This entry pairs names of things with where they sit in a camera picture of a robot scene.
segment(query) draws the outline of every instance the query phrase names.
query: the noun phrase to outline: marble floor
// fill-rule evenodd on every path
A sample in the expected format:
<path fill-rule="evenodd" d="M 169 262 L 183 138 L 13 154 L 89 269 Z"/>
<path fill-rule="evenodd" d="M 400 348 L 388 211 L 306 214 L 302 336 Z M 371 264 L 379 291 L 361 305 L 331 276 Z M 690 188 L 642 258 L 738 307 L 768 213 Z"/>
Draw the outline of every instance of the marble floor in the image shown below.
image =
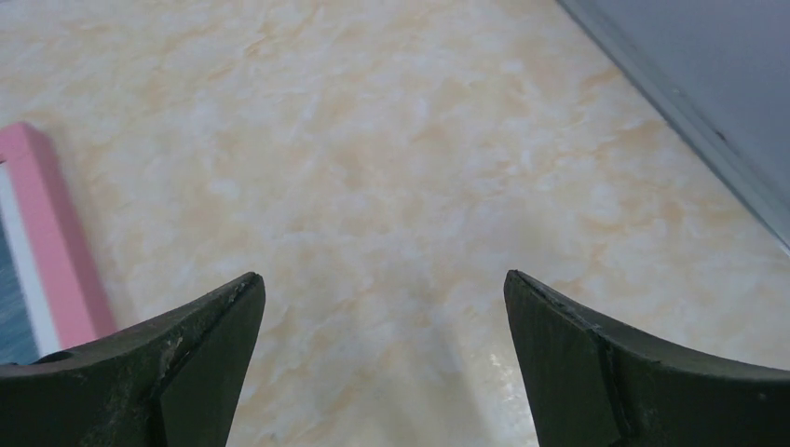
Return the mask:
<path fill-rule="evenodd" d="M 536 446 L 510 268 L 790 368 L 790 260 L 552 0 L 7 0 L 121 326 L 254 270 L 230 446 Z"/>

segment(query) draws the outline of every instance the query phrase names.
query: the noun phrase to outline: dark green object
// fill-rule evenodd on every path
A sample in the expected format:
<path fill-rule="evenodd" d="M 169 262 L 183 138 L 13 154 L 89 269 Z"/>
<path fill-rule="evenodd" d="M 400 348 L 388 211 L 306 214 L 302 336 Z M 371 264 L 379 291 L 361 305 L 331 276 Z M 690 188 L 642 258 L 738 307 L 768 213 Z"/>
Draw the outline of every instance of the dark green object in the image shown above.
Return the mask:
<path fill-rule="evenodd" d="M 248 273 L 101 340 L 0 366 L 0 445 L 224 446 L 265 302 Z"/>
<path fill-rule="evenodd" d="M 790 445 L 790 372 L 669 343 L 517 271 L 505 303 L 541 447 Z"/>

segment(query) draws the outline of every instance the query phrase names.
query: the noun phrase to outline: framed picture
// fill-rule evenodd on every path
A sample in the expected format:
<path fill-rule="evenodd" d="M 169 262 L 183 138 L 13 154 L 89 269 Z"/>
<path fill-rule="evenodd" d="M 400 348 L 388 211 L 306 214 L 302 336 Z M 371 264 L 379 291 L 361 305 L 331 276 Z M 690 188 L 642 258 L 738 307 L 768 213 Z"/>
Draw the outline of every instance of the framed picture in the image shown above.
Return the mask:
<path fill-rule="evenodd" d="M 116 330 L 49 138 L 0 129 L 0 363 L 32 363 Z"/>

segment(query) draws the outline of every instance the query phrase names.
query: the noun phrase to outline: gray wall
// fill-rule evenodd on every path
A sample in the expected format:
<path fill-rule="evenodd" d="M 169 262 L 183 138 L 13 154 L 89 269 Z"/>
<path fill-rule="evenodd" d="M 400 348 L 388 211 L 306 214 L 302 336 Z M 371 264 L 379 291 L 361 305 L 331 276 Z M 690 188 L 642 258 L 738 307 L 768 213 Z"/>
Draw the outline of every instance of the gray wall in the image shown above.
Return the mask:
<path fill-rule="evenodd" d="M 592 3 L 790 204 L 790 1 Z"/>

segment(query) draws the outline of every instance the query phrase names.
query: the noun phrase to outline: pink frame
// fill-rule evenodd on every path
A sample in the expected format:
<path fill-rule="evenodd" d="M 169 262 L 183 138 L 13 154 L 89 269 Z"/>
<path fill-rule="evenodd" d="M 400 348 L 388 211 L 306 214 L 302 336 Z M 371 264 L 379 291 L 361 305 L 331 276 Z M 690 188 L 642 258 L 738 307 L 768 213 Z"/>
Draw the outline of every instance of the pink frame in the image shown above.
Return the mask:
<path fill-rule="evenodd" d="M 61 349 L 116 330 L 49 138 L 27 123 L 0 129 L 7 164 Z"/>

